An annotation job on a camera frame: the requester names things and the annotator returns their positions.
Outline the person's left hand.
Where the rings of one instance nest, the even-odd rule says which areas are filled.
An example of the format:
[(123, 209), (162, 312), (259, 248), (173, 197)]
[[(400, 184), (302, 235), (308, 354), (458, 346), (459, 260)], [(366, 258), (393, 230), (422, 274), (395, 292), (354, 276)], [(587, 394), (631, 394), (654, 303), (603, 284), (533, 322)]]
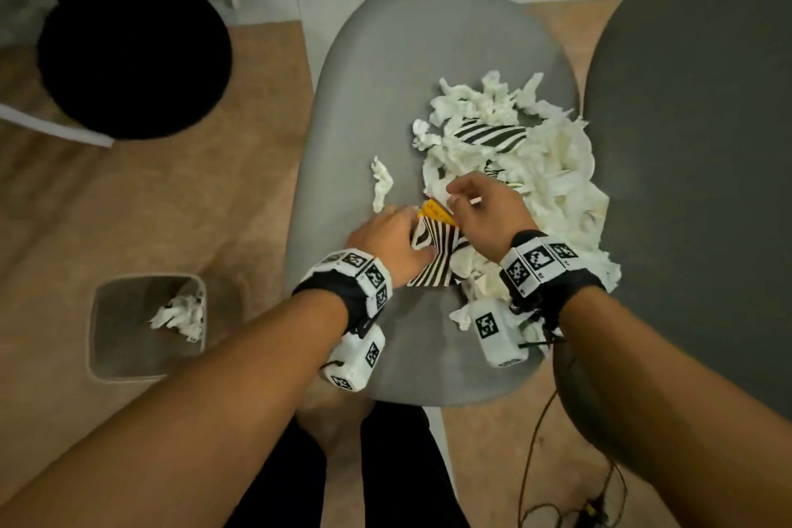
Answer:
[(434, 255), (407, 254), (396, 251), (396, 209), (395, 205), (384, 207), (381, 213), (373, 214), (357, 230), (352, 232), (345, 243), (347, 249), (357, 249), (379, 259), (391, 275), (393, 289), (407, 285), (418, 276)]

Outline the person's right hand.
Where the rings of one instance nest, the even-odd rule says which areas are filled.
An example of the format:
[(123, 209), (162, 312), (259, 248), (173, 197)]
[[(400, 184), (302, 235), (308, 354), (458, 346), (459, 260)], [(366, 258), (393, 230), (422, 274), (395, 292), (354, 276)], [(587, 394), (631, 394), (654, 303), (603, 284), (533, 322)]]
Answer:
[(481, 210), (455, 222), (471, 246), (493, 263), (509, 253), (516, 234), (539, 230), (520, 194), (491, 178)]

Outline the yellow paper piece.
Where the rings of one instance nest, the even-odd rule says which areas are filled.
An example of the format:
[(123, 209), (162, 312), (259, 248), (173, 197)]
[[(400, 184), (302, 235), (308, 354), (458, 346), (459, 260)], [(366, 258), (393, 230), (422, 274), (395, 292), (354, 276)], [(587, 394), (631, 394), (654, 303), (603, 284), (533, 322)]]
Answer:
[(434, 198), (428, 198), (421, 205), (418, 216), (433, 222), (458, 227), (450, 211)]

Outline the black white striped paper wrapper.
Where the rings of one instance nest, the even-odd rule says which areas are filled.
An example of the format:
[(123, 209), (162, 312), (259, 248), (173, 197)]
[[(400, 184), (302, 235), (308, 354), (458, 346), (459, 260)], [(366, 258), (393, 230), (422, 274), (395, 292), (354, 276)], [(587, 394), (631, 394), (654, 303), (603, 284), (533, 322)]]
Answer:
[(433, 248), (434, 258), (408, 286), (439, 287), (459, 284), (479, 271), (480, 255), (460, 229), (452, 224), (421, 217), (412, 235), (412, 248)]

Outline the person's left forearm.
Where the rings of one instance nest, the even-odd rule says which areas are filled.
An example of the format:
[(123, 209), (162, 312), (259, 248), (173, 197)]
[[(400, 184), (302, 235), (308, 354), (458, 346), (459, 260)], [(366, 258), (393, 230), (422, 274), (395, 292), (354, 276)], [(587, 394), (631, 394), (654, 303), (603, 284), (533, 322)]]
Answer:
[(348, 324), (306, 290), (154, 385), (0, 507), (0, 528), (221, 528)]

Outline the person's right forearm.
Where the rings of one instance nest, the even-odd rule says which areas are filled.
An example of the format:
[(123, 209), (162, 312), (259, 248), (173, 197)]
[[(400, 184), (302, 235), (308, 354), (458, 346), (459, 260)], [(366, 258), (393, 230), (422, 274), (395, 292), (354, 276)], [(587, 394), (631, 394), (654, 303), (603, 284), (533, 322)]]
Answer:
[(792, 423), (663, 339), (600, 288), (561, 330), (682, 528), (792, 528)]

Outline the single crumpled white tissue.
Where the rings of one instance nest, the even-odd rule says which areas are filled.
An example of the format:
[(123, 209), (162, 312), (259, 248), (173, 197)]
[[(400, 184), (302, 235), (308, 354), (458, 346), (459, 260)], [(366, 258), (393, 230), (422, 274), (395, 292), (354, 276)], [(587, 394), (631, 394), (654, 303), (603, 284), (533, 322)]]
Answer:
[(371, 162), (371, 173), (375, 181), (372, 210), (374, 213), (381, 213), (385, 207), (387, 195), (393, 188), (394, 180), (378, 156), (375, 156)]

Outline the striped paper scrap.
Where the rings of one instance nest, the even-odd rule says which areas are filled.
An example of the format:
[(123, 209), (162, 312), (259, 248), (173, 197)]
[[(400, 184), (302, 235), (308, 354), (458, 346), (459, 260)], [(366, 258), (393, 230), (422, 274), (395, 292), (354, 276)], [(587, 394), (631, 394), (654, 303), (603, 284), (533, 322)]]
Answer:
[(465, 144), (492, 149), (506, 154), (516, 149), (528, 137), (529, 128), (520, 125), (490, 125), (480, 119), (465, 119), (450, 137), (453, 144)]

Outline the pile of crumpled white tissues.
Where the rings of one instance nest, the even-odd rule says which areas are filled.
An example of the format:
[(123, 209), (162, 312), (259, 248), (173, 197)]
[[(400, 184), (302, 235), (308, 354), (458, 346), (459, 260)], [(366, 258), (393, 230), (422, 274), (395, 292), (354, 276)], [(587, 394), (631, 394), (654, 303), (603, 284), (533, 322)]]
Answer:
[[(600, 248), (610, 199), (578, 171), (576, 124), (585, 120), (573, 118), (572, 109), (541, 99), (542, 79), (543, 73), (534, 73), (513, 91), (498, 71), (486, 73), (480, 89), (450, 86), (441, 79), (441, 94), (430, 101), (429, 120), (412, 123), (412, 146), (425, 153), (424, 194), (440, 201), (450, 181), (475, 171), (506, 184), (523, 198), (539, 230), (569, 244), (612, 292), (621, 267)], [(506, 154), (451, 143), (462, 121), (471, 118), (490, 125), (524, 125), (528, 137)]]

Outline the light grey oval table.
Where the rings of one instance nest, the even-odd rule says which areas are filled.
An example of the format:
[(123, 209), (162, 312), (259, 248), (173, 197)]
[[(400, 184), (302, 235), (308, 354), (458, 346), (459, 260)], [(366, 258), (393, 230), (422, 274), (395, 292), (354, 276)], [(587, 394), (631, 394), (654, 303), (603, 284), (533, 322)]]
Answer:
[[(423, 156), (412, 147), (413, 120), (428, 117), (441, 78), (478, 86), (490, 70), (512, 88), (543, 73), (540, 99), (579, 108), (569, 58), (542, 21), (516, 2), (366, 0), (356, 9), (318, 79), (288, 230), (285, 293), (369, 218), (376, 156), (394, 179), (387, 201), (421, 202)], [(448, 317), (461, 304), (455, 286), (398, 290), (378, 319), (387, 343), (364, 393), (452, 407), (519, 388), (540, 361), (491, 367), (475, 330), (462, 332)]]

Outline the dark grey table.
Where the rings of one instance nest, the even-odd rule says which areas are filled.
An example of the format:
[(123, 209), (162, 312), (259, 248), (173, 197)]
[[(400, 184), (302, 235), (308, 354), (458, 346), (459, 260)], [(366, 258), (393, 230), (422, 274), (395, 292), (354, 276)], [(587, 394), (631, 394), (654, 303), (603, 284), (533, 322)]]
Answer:
[(622, 0), (582, 115), (615, 296), (792, 421), (792, 0)]

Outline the person's legs in black trousers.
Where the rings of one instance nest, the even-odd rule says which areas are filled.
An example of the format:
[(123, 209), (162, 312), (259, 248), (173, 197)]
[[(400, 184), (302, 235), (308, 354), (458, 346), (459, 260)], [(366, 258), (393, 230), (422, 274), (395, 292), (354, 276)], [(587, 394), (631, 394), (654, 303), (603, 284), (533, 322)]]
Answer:
[[(470, 528), (422, 407), (376, 402), (361, 453), (365, 528)], [(326, 477), (294, 416), (223, 528), (320, 528)]]

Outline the crumpled tissues in bin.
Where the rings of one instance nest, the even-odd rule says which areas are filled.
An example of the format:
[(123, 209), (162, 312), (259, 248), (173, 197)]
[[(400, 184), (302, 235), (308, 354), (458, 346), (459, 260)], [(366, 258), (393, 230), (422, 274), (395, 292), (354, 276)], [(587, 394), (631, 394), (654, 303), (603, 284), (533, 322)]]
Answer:
[(151, 329), (168, 329), (182, 335), (189, 343), (199, 343), (205, 335), (203, 295), (179, 295), (161, 307), (149, 320)]

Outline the grey square waste bin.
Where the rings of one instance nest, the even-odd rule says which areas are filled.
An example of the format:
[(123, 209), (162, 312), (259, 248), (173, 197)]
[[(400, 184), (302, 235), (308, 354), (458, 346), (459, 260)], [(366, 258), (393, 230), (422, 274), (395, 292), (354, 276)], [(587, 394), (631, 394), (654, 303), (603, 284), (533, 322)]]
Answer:
[[(160, 309), (179, 297), (179, 312), (199, 309), (200, 333), (191, 340), (177, 328), (153, 328)], [(90, 313), (87, 370), (99, 382), (145, 382), (163, 378), (206, 346), (205, 282), (190, 273), (132, 273), (100, 284)]]

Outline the black round stool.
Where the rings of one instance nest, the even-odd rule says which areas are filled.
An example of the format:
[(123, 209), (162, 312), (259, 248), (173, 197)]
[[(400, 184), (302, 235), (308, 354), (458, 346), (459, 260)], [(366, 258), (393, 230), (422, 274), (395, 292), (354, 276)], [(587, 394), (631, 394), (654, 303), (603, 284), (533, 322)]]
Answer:
[(209, 0), (55, 0), (36, 43), (47, 93), (115, 141), (180, 133), (231, 78), (231, 37)]

